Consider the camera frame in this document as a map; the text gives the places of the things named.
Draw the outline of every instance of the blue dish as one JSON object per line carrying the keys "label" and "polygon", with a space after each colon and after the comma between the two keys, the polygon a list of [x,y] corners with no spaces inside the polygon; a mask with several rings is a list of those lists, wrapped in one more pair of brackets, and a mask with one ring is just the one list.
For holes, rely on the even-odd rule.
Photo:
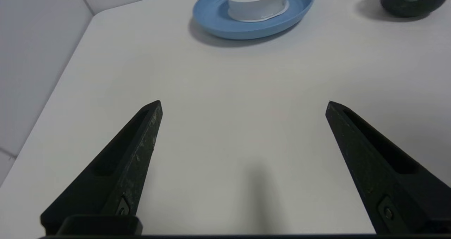
{"label": "blue dish", "polygon": [[241,22],[229,17],[227,0],[198,0],[194,5],[194,19],[213,35],[233,40],[261,38],[288,29],[298,23],[314,0],[288,0],[286,12],[260,22]]}

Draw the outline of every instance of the white container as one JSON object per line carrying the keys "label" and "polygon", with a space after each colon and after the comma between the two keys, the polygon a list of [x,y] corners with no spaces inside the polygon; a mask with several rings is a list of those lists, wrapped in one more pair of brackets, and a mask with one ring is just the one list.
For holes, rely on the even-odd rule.
{"label": "white container", "polygon": [[245,22],[257,22],[276,17],[284,13],[289,3],[287,0],[228,0],[229,16]]}

